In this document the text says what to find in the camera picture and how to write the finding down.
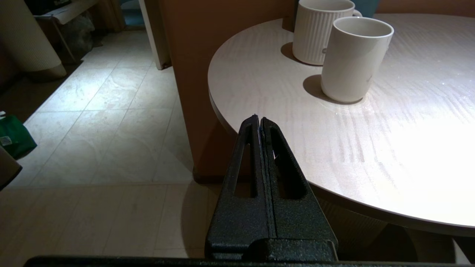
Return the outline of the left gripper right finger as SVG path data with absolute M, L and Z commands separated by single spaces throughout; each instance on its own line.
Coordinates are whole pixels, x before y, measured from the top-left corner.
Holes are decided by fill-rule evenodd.
M 280 127 L 264 117 L 275 236 L 265 241 L 270 260 L 337 260 L 338 240 Z

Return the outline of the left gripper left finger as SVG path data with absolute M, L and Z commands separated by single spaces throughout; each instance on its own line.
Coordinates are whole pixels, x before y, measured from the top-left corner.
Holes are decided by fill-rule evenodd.
M 250 198 L 239 198 L 235 189 L 245 147 L 250 146 Z M 240 260 L 255 241 L 275 236 L 272 194 L 263 155 L 260 120 L 243 120 L 205 240 L 205 257 Z

